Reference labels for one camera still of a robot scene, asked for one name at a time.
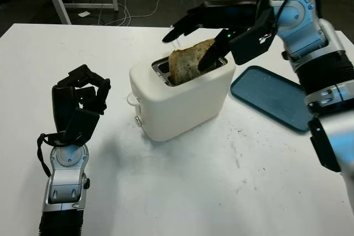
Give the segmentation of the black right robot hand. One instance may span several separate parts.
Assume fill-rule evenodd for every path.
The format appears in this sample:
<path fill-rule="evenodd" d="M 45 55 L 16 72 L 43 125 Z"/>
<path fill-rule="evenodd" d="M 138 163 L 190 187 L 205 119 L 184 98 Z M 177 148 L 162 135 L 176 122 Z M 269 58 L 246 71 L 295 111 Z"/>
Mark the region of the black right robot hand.
<path fill-rule="evenodd" d="M 187 14 L 173 24 L 172 30 L 162 39 L 170 43 L 179 36 L 187 36 L 199 28 L 221 29 L 214 44 L 207 50 L 198 64 L 205 71 L 215 61 L 230 52 L 228 41 L 254 26 L 256 20 L 255 1 L 206 1 L 189 9 Z"/>

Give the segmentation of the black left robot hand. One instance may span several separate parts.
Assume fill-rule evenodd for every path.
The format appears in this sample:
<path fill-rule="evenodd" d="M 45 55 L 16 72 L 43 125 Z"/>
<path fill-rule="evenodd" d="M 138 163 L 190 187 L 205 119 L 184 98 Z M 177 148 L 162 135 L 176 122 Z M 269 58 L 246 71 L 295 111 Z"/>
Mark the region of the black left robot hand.
<path fill-rule="evenodd" d="M 53 115 L 57 133 L 49 140 L 61 146 L 83 146 L 92 137 L 107 108 L 110 79 L 83 64 L 52 87 Z"/>

